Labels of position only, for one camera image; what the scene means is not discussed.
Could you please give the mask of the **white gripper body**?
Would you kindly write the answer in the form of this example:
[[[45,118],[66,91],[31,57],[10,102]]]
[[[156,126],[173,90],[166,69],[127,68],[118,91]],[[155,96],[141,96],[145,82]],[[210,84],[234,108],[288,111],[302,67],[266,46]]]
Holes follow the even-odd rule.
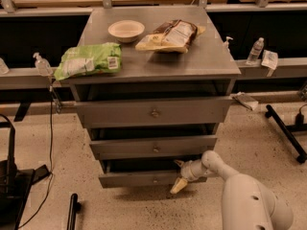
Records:
[[[184,162],[180,170],[182,177],[189,182],[196,181],[199,178],[204,177],[205,172],[206,167],[202,164],[200,159]]]

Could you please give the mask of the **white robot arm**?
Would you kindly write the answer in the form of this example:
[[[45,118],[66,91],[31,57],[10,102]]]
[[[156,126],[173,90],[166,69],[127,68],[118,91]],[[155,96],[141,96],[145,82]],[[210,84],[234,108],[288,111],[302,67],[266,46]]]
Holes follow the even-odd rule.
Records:
[[[222,193],[223,230],[289,230],[294,213],[289,204],[254,177],[228,166],[220,155],[208,150],[201,159],[176,160],[180,175],[171,189],[177,194],[189,182],[201,177],[219,176]]]

